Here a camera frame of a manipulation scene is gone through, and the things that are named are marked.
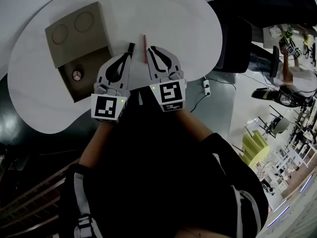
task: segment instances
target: hand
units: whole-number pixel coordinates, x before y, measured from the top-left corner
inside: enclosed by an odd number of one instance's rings
[[[283,55],[284,55],[284,54],[288,54],[288,51],[287,51],[286,46],[282,47],[282,48],[281,48],[281,51],[282,51],[282,54],[283,54]]]

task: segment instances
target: red marker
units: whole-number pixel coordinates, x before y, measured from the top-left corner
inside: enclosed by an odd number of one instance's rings
[[[147,58],[147,36],[143,35],[143,43],[144,43],[144,63],[148,64],[148,58]]]

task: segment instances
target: forearm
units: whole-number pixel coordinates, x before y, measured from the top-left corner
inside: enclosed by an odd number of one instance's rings
[[[294,64],[296,67],[299,67],[299,61],[298,58],[294,57]]]
[[[229,238],[221,234],[211,232],[209,230],[200,229],[200,228],[185,228],[180,229],[175,238]]]
[[[114,124],[108,122],[102,122],[99,125],[95,135],[84,150],[79,164],[92,169],[97,165],[113,127]]]
[[[289,70],[288,66],[288,53],[284,53],[284,63],[283,63],[283,81],[286,85],[293,84],[293,75]]]
[[[199,142],[213,133],[187,110],[177,110],[175,113],[182,126]]]

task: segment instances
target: yellow object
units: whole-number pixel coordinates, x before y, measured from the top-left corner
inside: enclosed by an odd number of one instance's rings
[[[303,37],[304,37],[305,44],[308,45],[309,42],[310,42],[309,34],[308,33],[303,33]]]
[[[270,93],[270,91],[266,91],[266,92],[264,93],[264,95],[263,95],[263,98],[262,98],[262,99],[266,99],[266,98],[267,98],[267,96],[268,96],[268,93]]]
[[[240,159],[249,167],[255,166],[257,162],[263,161],[270,152],[270,146],[258,130],[254,130],[254,135],[251,133],[243,135],[242,145],[244,155]]]

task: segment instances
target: black cable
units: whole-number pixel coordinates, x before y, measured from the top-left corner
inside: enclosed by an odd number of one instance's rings
[[[199,100],[199,102],[202,101],[202,99],[203,99],[204,97],[209,96],[209,95],[210,95],[210,93],[207,93],[206,95],[204,95],[204,96]],[[196,103],[196,105],[195,105],[194,108],[190,111],[190,113],[195,110],[195,108],[197,107],[197,105],[198,105],[199,102]]]
[[[258,58],[257,67],[258,67],[258,71],[262,74],[262,76],[263,76],[263,78],[264,78],[264,81],[266,82],[266,84],[272,85],[272,86],[275,86],[275,87],[276,87],[276,85],[267,82],[266,77],[265,77],[264,74],[263,74],[263,71],[260,70],[259,60],[260,60],[260,58]],[[300,91],[294,91],[294,92],[291,92],[291,93],[287,94],[287,93],[284,93],[281,89],[279,89],[279,90],[281,91],[282,94],[285,95],[285,97],[286,97],[289,101],[290,101],[290,94],[292,94],[292,93],[300,93],[300,92],[303,92],[303,93],[304,93],[303,90],[300,90]]]
[[[234,84],[232,84],[232,83],[229,83],[229,82],[221,82],[221,81],[218,81],[218,80],[216,80],[216,79],[213,79],[213,78],[208,78],[208,77],[206,77],[204,80],[213,80],[213,81],[216,81],[216,82],[219,82],[219,83],[221,83],[221,84],[229,84],[229,85],[232,85],[233,87],[234,87],[234,89],[235,90],[237,90],[237,88],[236,88],[236,86],[234,85]]]
[[[260,61],[260,58],[258,58],[258,60],[257,60],[258,71],[262,74],[265,83],[268,84],[268,85],[273,85],[273,86],[275,86],[274,84],[268,83],[268,82],[266,81],[266,77],[264,76],[263,71],[260,70],[259,61]],[[313,92],[316,92],[316,91],[317,91],[317,89],[315,89],[314,91],[309,91],[309,92],[308,92],[308,91],[299,90],[299,91],[291,92],[291,93],[289,93],[289,94],[292,94],[292,93],[313,93]]]
[[[248,78],[250,78],[250,79],[253,79],[253,80],[256,81],[256,82],[258,82],[258,83],[260,83],[260,84],[262,84],[262,85],[264,85],[264,86],[266,86],[266,87],[268,87],[268,88],[271,88],[271,89],[277,91],[275,88],[273,88],[273,87],[271,87],[271,86],[268,86],[268,85],[265,85],[264,83],[262,83],[262,82],[260,82],[260,81],[257,81],[256,79],[254,79],[254,78],[252,78],[252,77],[249,77],[249,76],[247,76],[246,74],[242,74],[242,73],[239,73],[239,74],[240,74],[240,75],[244,75],[244,76],[246,76],[246,77],[248,77]]]

